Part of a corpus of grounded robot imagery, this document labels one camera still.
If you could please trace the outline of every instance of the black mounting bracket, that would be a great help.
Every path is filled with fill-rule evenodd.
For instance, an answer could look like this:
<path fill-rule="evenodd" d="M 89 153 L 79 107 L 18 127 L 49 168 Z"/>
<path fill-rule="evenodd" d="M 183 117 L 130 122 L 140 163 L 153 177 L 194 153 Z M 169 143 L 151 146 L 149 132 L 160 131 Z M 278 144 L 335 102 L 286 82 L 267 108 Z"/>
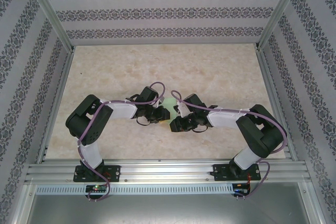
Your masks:
<path fill-rule="evenodd" d="M 214 176 L 215 181 L 242 181 L 248 180 L 248 176 L 250 176 L 250 180 L 261 180 L 257 164 L 251 165 L 249 169 L 237 176 L 230 171 L 230 164 L 215 164 L 213 168 L 214 171 L 210 175 Z"/>
<path fill-rule="evenodd" d="M 120 165 L 104 165 L 102 162 L 96 169 L 101 175 L 108 179 L 109 182 L 119 182 Z M 87 168 L 82 162 L 75 168 L 73 182 L 105 182 L 101 177 Z"/>

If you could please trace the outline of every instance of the enclosure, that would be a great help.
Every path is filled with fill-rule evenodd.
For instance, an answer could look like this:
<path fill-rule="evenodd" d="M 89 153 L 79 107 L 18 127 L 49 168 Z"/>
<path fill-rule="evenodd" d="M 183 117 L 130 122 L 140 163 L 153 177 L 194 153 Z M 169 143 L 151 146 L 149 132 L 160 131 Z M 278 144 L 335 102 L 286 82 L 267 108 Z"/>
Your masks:
<path fill-rule="evenodd" d="M 0 223 L 336 222 L 335 0 L 0 3 Z M 105 203 L 87 201 L 65 120 L 89 94 L 125 99 L 154 81 L 166 103 L 176 89 L 271 112 L 288 144 L 259 192 L 236 199 L 237 181 L 211 175 L 247 146 L 239 131 L 117 119 L 98 142 L 119 182 Z"/>

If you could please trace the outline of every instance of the beige floor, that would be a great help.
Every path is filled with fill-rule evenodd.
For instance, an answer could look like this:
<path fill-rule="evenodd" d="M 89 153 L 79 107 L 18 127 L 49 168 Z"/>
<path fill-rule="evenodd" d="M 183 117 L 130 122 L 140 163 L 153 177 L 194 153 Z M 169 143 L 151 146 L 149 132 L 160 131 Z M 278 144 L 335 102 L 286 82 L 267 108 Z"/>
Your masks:
<path fill-rule="evenodd" d="M 78 46 L 46 158 L 79 158 L 66 118 L 89 94 L 124 99 L 154 81 L 196 93 L 207 106 L 271 111 L 253 45 Z M 239 130 L 212 128 L 197 134 L 172 133 L 168 123 L 147 127 L 135 120 L 111 120 L 99 138 L 103 158 L 232 158 L 246 146 Z M 272 157 L 285 157 L 283 152 Z"/>

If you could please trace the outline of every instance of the striped wall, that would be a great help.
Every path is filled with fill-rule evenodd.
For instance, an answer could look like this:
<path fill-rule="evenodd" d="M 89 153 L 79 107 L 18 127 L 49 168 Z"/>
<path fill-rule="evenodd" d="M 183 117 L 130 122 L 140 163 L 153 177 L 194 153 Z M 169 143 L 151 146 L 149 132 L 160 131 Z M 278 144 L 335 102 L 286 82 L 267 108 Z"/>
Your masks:
<path fill-rule="evenodd" d="M 50 0 L 74 45 L 257 42 L 279 0 Z"/>
<path fill-rule="evenodd" d="M 264 48 L 298 157 L 336 223 L 336 0 L 291 0 Z"/>
<path fill-rule="evenodd" d="M 68 52 L 36 0 L 0 0 L 0 223 L 36 161 Z"/>

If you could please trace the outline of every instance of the wallpaper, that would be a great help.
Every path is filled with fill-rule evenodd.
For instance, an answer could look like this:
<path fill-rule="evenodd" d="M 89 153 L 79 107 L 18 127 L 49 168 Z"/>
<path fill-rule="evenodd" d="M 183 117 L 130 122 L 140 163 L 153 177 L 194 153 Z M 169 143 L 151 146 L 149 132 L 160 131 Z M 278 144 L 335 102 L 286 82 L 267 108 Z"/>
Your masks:
<path fill-rule="evenodd" d="M 50 0 L 74 45 L 257 42 L 279 0 Z"/>
<path fill-rule="evenodd" d="M 290 0 L 264 48 L 299 159 L 336 223 L 336 0 Z"/>
<path fill-rule="evenodd" d="M 0 223 L 36 161 L 68 53 L 36 0 L 0 0 Z"/>

